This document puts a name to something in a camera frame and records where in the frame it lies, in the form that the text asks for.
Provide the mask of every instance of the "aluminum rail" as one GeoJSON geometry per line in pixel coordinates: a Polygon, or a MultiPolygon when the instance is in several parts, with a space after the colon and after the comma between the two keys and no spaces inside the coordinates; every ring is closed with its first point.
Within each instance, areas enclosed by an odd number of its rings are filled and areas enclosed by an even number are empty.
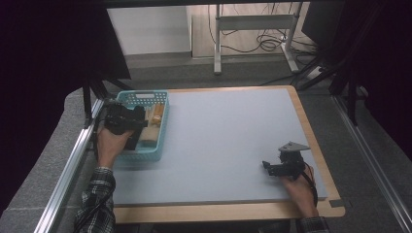
{"type": "Polygon", "coordinates": [[[336,104],[336,107],[338,108],[338,111],[342,116],[345,125],[348,127],[349,132],[351,133],[357,146],[359,147],[360,153],[370,172],[372,173],[373,178],[377,182],[382,194],[385,196],[389,206],[394,212],[394,215],[403,232],[412,232],[412,218],[409,214],[408,208],[385,175],[382,167],[376,160],[373,151],[367,144],[366,140],[363,138],[360,130],[351,122],[351,120],[346,115],[346,106],[343,103],[342,98],[333,96],[332,99],[336,104]]]}
{"type": "Polygon", "coordinates": [[[61,202],[66,195],[67,189],[70,186],[73,176],[76,173],[79,162],[82,159],[82,155],[86,150],[88,140],[92,134],[93,126],[95,124],[95,118],[99,113],[100,109],[103,106],[103,100],[96,100],[92,108],[92,118],[90,126],[87,129],[83,129],[79,135],[79,138],[73,147],[73,150],[70,154],[70,157],[64,167],[64,170],[57,182],[57,185],[54,188],[53,193],[51,194],[51,199],[49,200],[48,205],[43,211],[42,217],[37,224],[34,232],[36,233],[45,233],[49,232],[52,228],[52,224],[57,216],[58,210],[60,208],[61,202]]]}

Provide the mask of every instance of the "human hand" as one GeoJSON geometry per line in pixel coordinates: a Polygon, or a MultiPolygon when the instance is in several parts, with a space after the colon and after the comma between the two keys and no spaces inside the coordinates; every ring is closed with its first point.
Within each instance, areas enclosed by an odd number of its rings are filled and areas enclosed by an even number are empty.
{"type": "MultiPolygon", "coordinates": [[[[304,172],[310,179],[312,179],[312,182],[315,183],[312,176],[313,168],[306,166],[304,172]]],[[[302,213],[302,217],[319,216],[319,212],[313,202],[314,197],[312,189],[303,176],[299,176],[296,181],[290,177],[280,177],[280,180],[285,186],[290,198],[302,213]]]]}
{"type": "Polygon", "coordinates": [[[132,130],[116,135],[105,127],[100,128],[97,132],[98,166],[112,169],[116,157],[124,149],[127,139],[132,134],[132,130]]]}

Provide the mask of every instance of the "cable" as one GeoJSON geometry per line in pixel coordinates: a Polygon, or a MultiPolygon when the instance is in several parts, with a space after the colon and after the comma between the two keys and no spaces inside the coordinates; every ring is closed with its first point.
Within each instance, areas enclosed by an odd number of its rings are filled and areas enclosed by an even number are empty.
{"type": "Polygon", "coordinates": [[[80,230],[82,230],[82,228],[86,225],[86,223],[90,220],[91,217],[94,216],[94,214],[96,214],[96,212],[104,205],[106,204],[107,200],[109,200],[109,198],[112,196],[113,191],[107,193],[99,202],[99,204],[97,206],[95,206],[93,209],[91,209],[90,211],[88,211],[87,214],[83,215],[83,217],[80,219],[79,223],[76,224],[75,226],[75,230],[74,232],[77,233],[80,230]]]}
{"type": "MultiPolygon", "coordinates": [[[[237,12],[237,10],[236,10],[236,7],[235,7],[236,5],[235,4],[233,4],[233,9],[234,9],[234,11],[237,13],[237,15],[239,15],[239,13],[237,12]]],[[[223,16],[223,7],[224,7],[224,4],[222,4],[222,12],[221,12],[221,16],[223,16]]],[[[222,31],[222,34],[224,34],[225,36],[228,36],[228,35],[230,35],[230,34],[232,34],[232,33],[235,33],[235,32],[237,32],[238,30],[233,30],[233,31],[231,31],[231,32],[229,32],[229,33],[224,33],[223,31],[222,31]]]]}
{"type": "Polygon", "coordinates": [[[298,54],[307,54],[307,55],[317,55],[319,54],[317,51],[308,51],[308,50],[299,50],[293,46],[291,46],[291,50],[294,53],[298,53],[298,54]]]}
{"type": "MultiPolygon", "coordinates": [[[[210,5],[207,6],[207,13],[208,13],[210,36],[211,36],[211,38],[212,38],[213,43],[216,44],[215,38],[213,37],[213,34],[212,34],[212,27],[211,27],[211,25],[210,25],[210,5]]],[[[238,49],[235,49],[235,48],[232,48],[232,47],[228,47],[228,46],[221,46],[221,48],[227,48],[227,49],[235,50],[235,51],[238,51],[238,52],[248,53],[248,52],[252,52],[252,51],[255,51],[255,50],[259,49],[259,48],[260,48],[260,45],[258,45],[256,48],[254,48],[254,49],[252,49],[252,50],[238,50],[238,49]]]]}
{"type": "Polygon", "coordinates": [[[317,47],[317,45],[307,44],[307,43],[303,43],[303,42],[298,42],[298,41],[296,41],[296,40],[294,40],[294,39],[292,39],[292,41],[295,42],[295,43],[301,44],[301,45],[305,45],[305,46],[317,47]]]}
{"type": "Polygon", "coordinates": [[[292,4],[293,4],[293,2],[291,2],[291,5],[289,6],[288,15],[291,14],[292,4]]]}
{"type": "Polygon", "coordinates": [[[306,175],[306,173],[304,171],[301,173],[301,175],[309,183],[309,186],[312,189],[313,203],[315,204],[315,207],[317,207],[318,206],[318,190],[316,189],[315,182],[314,182],[314,179],[313,179],[313,174],[312,174],[312,171],[310,170],[309,164],[307,164],[305,162],[305,166],[308,166],[311,178],[309,178],[308,175],[306,175]]]}
{"type": "MultiPolygon", "coordinates": [[[[341,36],[340,39],[339,39],[336,43],[334,43],[334,45],[333,45],[332,47],[329,47],[329,48],[323,50],[322,52],[320,52],[320,53],[318,54],[318,56],[315,57],[315,59],[313,59],[311,62],[309,62],[308,65],[306,65],[306,66],[304,67],[305,72],[306,72],[307,70],[309,70],[310,68],[312,68],[314,65],[319,64],[319,63],[321,62],[321,60],[322,60],[326,55],[332,54],[332,53],[337,52],[337,51],[340,52],[341,47],[344,46],[344,45],[346,45],[347,42],[349,42],[349,39],[351,38],[351,35],[352,35],[354,32],[357,32],[357,31],[359,31],[359,30],[361,29],[361,25],[362,25],[361,22],[362,22],[362,21],[365,21],[366,17],[367,17],[367,14],[360,15],[360,16],[357,18],[354,27],[352,27],[352,28],[351,28],[350,30],[348,30],[343,36],[341,36]]],[[[326,77],[332,75],[333,73],[338,72],[338,70],[345,64],[346,60],[347,60],[347,56],[344,56],[336,65],[334,65],[333,67],[327,69],[324,73],[322,73],[322,74],[321,74],[321,76],[322,76],[321,79],[311,80],[311,81],[305,83],[302,87],[299,87],[299,86],[298,86],[299,76],[296,76],[296,77],[292,80],[291,84],[292,84],[297,90],[302,90],[302,89],[308,88],[309,86],[311,86],[311,85],[314,84],[314,81],[315,81],[315,80],[316,80],[316,82],[318,83],[318,82],[320,82],[321,80],[325,79],[326,77]]]]}
{"type": "Polygon", "coordinates": [[[297,63],[302,64],[302,65],[308,65],[309,63],[303,63],[301,60],[299,60],[300,56],[316,56],[315,54],[298,54],[295,57],[295,60],[297,61],[297,63]]]}
{"type": "Polygon", "coordinates": [[[266,82],[266,83],[262,83],[262,84],[260,84],[259,86],[266,85],[266,84],[273,83],[273,82],[280,81],[280,80],[285,80],[285,79],[291,78],[291,77],[293,77],[293,76],[294,76],[294,75],[284,76],[284,77],[282,77],[282,78],[278,78],[278,79],[275,79],[275,80],[268,81],[268,82],[266,82]]]}
{"type": "Polygon", "coordinates": [[[265,51],[274,51],[282,44],[282,41],[277,37],[265,34],[257,36],[257,42],[259,42],[260,47],[265,51]]]}
{"type": "Polygon", "coordinates": [[[291,81],[290,85],[297,87],[297,84],[299,82],[299,77],[301,74],[304,74],[306,71],[310,70],[313,66],[321,62],[323,59],[323,56],[321,54],[318,54],[313,60],[311,60],[305,67],[303,67],[301,70],[299,70],[299,73],[296,74],[296,76],[293,78],[291,81]]]}
{"type": "Polygon", "coordinates": [[[266,4],[266,6],[263,8],[263,10],[261,10],[261,15],[263,14],[264,10],[266,10],[267,8],[267,13],[269,14],[269,3],[266,4]]]}

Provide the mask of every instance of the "gray floor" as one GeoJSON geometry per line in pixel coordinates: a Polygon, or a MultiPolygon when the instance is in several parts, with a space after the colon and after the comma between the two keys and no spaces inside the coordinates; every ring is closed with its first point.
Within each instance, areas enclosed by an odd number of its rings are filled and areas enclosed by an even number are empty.
{"type": "MultiPolygon", "coordinates": [[[[223,59],[223,73],[220,76],[214,76],[210,59],[191,60],[184,56],[176,58],[170,55],[167,59],[128,57],[127,61],[133,80],[125,83],[136,89],[261,85],[290,74],[287,63],[280,56],[226,57],[223,59]],[[139,59],[149,61],[146,66],[139,66],[139,59]]],[[[290,81],[291,79],[279,79],[271,84],[288,84],[290,81]]],[[[403,232],[328,95],[327,87],[328,81],[324,81],[299,92],[299,97],[346,207],[345,216],[327,220],[331,230],[403,232]]],[[[110,84],[108,88],[114,92],[119,90],[110,84]]],[[[82,102],[81,91],[67,97],[65,113],[41,159],[0,219],[0,232],[33,232],[82,128],[82,102]]],[[[411,162],[377,124],[362,102],[358,103],[357,110],[359,129],[410,212],[412,187],[408,177],[412,175],[411,162]]],[[[81,164],[63,208],[60,209],[53,232],[72,231],[73,215],[79,208],[81,191],[95,164],[92,154],[88,153],[81,164]]],[[[135,232],[129,227],[124,227],[119,232],[127,232],[126,230],[135,232]]]]}

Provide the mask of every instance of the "checkered sleeve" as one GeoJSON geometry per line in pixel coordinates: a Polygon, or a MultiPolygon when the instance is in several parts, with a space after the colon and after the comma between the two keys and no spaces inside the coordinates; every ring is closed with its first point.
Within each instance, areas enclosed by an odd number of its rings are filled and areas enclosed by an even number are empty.
{"type": "Polygon", "coordinates": [[[300,227],[305,233],[328,233],[329,227],[324,217],[308,217],[299,221],[300,227]]]}
{"type": "Polygon", "coordinates": [[[112,170],[108,168],[95,168],[87,189],[82,193],[82,207],[75,218],[75,229],[79,224],[83,227],[79,232],[106,233],[114,232],[116,223],[113,214],[112,193],[115,190],[116,181],[112,170]]]}

